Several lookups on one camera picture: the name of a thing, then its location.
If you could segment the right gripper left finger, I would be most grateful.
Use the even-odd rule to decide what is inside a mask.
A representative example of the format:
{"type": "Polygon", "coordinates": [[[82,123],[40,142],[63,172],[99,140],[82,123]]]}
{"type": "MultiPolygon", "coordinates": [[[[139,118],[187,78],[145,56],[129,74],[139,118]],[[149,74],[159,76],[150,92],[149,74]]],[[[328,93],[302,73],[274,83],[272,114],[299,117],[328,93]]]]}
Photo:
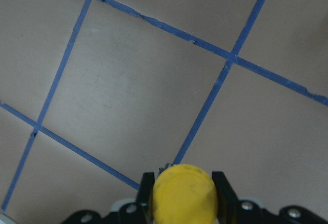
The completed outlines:
{"type": "Polygon", "coordinates": [[[153,172],[146,172],[142,175],[139,190],[136,196],[136,205],[141,223],[152,223],[152,200],[155,175],[153,172]]]}

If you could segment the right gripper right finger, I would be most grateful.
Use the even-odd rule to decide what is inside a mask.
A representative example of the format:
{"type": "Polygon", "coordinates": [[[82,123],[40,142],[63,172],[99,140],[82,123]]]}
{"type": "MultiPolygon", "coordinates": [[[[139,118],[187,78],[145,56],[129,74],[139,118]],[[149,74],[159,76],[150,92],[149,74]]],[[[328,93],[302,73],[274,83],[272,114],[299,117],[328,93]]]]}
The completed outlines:
{"type": "Polygon", "coordinates": [[[236,223],[235,207],[237,204],[237,195],[230,185],[227,177],[221,171],[212,172],[217,198],[218,211],[217,219],[219,223],[236,223]]]}

